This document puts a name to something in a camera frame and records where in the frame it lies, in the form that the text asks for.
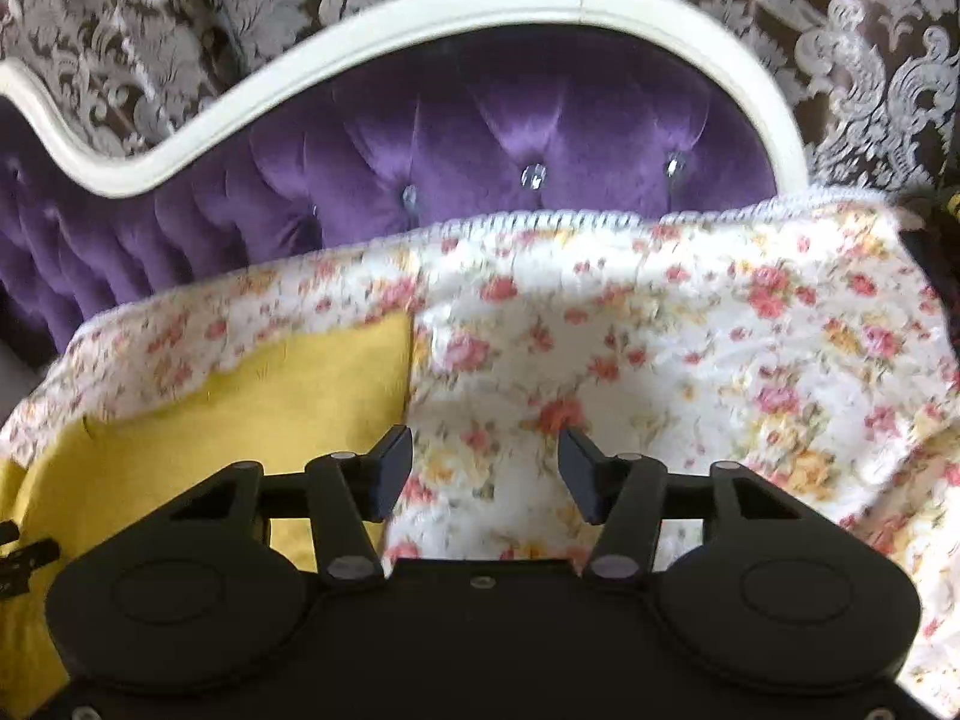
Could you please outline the mustard yellow knit sweater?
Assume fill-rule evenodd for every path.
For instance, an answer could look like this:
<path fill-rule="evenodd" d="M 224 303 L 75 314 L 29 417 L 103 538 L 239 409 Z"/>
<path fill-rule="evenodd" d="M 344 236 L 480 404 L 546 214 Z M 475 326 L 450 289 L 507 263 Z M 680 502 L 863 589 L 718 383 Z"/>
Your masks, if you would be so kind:
<path fill-rule="evenodd" d="M 146 415 L 72 422 L 29 468 L 3 460 L 3 518 L 71 559 L 233 461 L 297 473 L 363 454 L 404 416 L 411 355 L 412 319 L 395 312 L 269 344 Z"/>

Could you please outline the floral quilted bedspread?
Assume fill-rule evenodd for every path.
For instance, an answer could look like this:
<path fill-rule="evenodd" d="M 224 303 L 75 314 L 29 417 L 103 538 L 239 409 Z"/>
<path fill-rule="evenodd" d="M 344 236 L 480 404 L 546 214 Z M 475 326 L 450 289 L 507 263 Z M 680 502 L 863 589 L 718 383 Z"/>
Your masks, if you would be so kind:
<path fill-rule="evenodd" d="M 578 427 L 677 473 L 740 461 L 900 564 L 903 686 L 958 709 L 958 346 L 903 211 L 839 195 L 740 220 L 477 220 L 302 255 L 104 312 L 3 426 L 29 468 L 295 335 L 412 319 L 413 468 L 373 530 L 402 557 L 586 561 L 556 468 Z"/>

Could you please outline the purple tufted chaise backrest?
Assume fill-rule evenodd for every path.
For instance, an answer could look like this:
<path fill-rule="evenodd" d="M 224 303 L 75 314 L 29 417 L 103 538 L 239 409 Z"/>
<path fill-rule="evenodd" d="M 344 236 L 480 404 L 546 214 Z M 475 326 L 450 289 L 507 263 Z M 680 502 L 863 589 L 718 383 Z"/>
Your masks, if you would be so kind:
<path fill-rule="evenodd" d="M 773 76 L 680 0 L 391 0 L 143 153 L 2 67 L 2 343 L 32 367 L 117 305 L 513 211 L 657 218 L 809 185 Z"/>

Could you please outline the grey damask curtain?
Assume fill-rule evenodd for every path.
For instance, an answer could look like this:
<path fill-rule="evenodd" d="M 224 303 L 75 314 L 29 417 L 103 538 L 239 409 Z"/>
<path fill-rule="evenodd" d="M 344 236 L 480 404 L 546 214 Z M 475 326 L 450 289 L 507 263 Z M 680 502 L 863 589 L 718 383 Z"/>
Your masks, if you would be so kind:
<path fill-rule="evenodd" d="M 384 0 L 2 0 L 2 52 L 107 156 L 171 137 L 252 71 Z M 957 164 L 958 0 L 685 0 L 765 65 L 825 184 Z"/>

